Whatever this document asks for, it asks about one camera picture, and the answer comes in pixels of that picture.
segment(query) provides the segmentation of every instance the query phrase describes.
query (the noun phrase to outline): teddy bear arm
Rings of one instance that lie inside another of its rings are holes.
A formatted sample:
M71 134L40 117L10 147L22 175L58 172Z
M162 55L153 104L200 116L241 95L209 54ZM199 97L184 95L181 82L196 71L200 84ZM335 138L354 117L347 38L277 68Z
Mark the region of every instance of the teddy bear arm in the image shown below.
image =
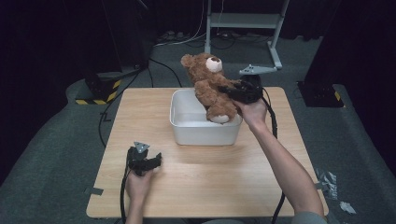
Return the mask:
M224 77L221 74L216 74L213 76L211 79L212 84L215 86L227 86L227 87L233 87L233 83L231 82L230 79Z
M194 88L195 95L202 105L211 106L216 102L217 92L210 87L207 80L195 82Z

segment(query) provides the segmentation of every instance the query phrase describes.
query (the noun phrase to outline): teddy bear snout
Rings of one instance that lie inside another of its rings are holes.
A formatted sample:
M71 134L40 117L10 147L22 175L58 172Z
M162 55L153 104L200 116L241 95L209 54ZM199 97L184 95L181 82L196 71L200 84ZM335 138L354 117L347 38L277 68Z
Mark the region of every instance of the teddy bear snout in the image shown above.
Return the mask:
M222 63L219 58L211 57L206 60L206 67L209 71L216 73L222 70Z

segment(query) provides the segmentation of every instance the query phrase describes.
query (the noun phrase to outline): forearm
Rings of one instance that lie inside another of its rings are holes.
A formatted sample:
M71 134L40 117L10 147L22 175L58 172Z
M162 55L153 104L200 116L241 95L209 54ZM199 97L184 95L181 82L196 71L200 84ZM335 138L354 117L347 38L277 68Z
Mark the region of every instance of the forearm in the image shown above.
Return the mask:
M132 200L129 205L128 217L126 224L141 224L143 223L143 200Z
M305 168L279 143L265 123L256 123L250 126L250 130L259 141L276 181L294 211L310 211L323 216L323 205L318 191Z

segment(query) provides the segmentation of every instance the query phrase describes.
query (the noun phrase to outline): power cord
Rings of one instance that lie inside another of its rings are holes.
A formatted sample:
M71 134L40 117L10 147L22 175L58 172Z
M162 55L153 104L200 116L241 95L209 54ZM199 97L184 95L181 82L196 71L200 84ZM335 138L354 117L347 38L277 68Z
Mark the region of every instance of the power cord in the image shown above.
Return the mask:
M171 70L171 72L174 74L175 78L177 79L177 82L178 82L179 87L182 88L180 79L178 78L176 72L175 72L171 67L169 67L168 65L166 65L166 64L164 64L164 63L157 62L157 61L155 61L155 60L153 60L153 59L151 59L151 58L150 58L149 60L152 61L152 62L154 62L154 63L160 64L160 65L162 65L162 66L168 68L169 70Z
M224 0L221 1L221 11L220 11L220 14L219 14L218 23L220 23L220 19L221 19L223 11L224 11Z
M126 185L126 179L128 178L128 174L131 172L131 170L128 171L128 158L126 159L126 165L125 165L125 171L124 171L124 176L122 178L121 182L121 190L120 190L120 211L121 211L121 219L122 223L126 223L126 215L125 215L125 208L124 208L124 190L125 190L125 185Z
M142 70L138 71L134 75L134 78L128 83L128 85L110 103L108 103L105 111L103 113L101 113L101 117L100 117L99 124L98 124L98 131L99 131L99 138L100 138L100 141L102 142L103 147L106 147L106 144L105 144L105 141L102 136L102 120L104 120L104 118L107 116L107 110L113 105L113 103L116 101L116 99L119 98L119 96L122 95L126 89L128 89L128 87L134 82L134 80L139 76L139 74L141 72L142 72Z
M270 99L270 96L269 96L267 90L266 90L265 88L262 88L262 89L265 91L265 93L267 94L267 97L268 97L268 102L269 102L269 103L265 100L264 97L262 97L262 100L264 101L265 105L266 105L267 108L268 108L268 112L270 113L273 135L274 135L274 137L277 139L276 115L275 115L275 112L274 112L273 108L271 107L271 99ZM282 191L282 194L281 194L281 196L280 196L279 203L278 203L278 205L277 205L277 207L276 207L276 210L275 210L275 212L274 212L274 214L273 214L273 217L272 217L272 220L271 220L271 223L272 223L272 224L275 224L275 223L276 223L276 219L277 219L277 217L278 217L278 215L279 215L279 212L280 212L280 209L282 208L283 203L285 202L285 198L286 198L286 195L285 195L285 193Z
M184 44L184 43L188 43L188 42L194 40L195 37L198 36L198 34L199 34L200 30L201 30L202 23L203 23L203 20L204 20L204 14L205 14L205 0L202 1L201 21L200 21L200 23L199 23L198 30L197 30L197 32L195 33L195 35L194 35L193 37L191 37L190 39L184 40L184 41L180 41L180 42L156 44L156 45L154 45L154 47L159 47L159 46L164 46L164 45Z
M152 74L151 74L151 71L149 70L149 68L148 68L148 75L149 75L149 79L151 80L151 88L154 88L154 81L152 79Z

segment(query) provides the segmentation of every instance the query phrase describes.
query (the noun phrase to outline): gray fabric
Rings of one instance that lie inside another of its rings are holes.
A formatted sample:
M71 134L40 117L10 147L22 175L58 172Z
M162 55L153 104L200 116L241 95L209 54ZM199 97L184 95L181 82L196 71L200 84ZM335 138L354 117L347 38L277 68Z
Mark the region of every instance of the gray fabric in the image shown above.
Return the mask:
M297 213L291 224L326 224L327 222L323 217L311 212Z

